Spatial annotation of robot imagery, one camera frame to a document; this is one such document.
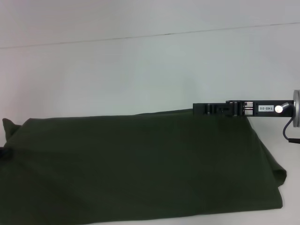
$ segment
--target white backdrop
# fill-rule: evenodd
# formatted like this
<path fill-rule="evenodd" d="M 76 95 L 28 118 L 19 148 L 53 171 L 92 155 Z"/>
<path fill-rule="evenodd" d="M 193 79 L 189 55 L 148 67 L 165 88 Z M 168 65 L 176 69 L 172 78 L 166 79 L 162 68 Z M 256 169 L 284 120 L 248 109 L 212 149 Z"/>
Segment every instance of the white backdrop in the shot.
<path fill-rule="evenodd" d="M 299 9 L 296 0 L 0 0 L 0 117 L 22 124 L 292 99 Z M 300 146 L 283 138 L 287 121 L 251 120 L 288 172 L 282 209 L 111 224 L 300 224 Z"/>

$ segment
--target label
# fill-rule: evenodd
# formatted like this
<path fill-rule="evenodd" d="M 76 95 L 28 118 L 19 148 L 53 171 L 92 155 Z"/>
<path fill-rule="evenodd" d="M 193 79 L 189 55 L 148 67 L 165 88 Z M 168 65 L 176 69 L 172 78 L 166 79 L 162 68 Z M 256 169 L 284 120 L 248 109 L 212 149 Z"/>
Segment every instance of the label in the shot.
<path fill-rule="evenodd" d="M 258 111 L 259 112 L 273 112 L 274 106 L 273 105 L 259 105 Z"/>

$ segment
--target silver cylinder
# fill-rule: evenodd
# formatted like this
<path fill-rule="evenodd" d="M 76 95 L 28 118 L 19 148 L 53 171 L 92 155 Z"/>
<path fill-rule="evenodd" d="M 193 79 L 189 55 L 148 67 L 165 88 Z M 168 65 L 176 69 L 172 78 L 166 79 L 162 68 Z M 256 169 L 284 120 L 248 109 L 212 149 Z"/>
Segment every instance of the silver cylinder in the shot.
<path fill-rule="evenodd" d="M 293 120 L 292 124 L 294 126 L 294 128 L 298 128 L 300 127 L 300 90 L 295 90 L 294 91 L 294 106 L 296 108 L 296 116 L 295 119 Z"/>

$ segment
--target black cable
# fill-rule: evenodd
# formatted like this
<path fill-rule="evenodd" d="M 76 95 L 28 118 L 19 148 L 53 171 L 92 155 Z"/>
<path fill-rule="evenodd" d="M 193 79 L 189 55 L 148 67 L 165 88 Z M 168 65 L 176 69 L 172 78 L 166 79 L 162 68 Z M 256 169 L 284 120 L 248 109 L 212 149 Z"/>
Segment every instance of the black cable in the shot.
<path fill-rule="evenodd" d="M 287 139 L 289 141 L 289 138 L 286 136 L 285 134 L 285 130 L 287 129 L 287 127 L 291 124 L 291 122 L 295 119 L 296 117 L 296 108 L 293 104 L 289 104 L 290 107 L 293 108 L 293 113 L 292 113 L 292 118 L 290 119 L 290 121 L 288 121 L 288 123 L 286 124 L 285 128 L 283 128 L 283 136 L 285 137 L 285 139 Z"/>

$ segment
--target folded green fabric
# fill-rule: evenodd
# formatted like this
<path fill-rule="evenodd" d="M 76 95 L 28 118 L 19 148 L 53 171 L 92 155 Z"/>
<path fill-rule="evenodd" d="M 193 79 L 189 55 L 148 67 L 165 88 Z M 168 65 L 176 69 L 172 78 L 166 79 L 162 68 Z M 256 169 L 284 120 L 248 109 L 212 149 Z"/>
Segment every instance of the folded green fabric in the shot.
<path fill-rule="evenodd" d="M 0 222 L 78 225 L 282 207 L 286 171 L 243 117 L 192 110 L 4 119 Z"/>

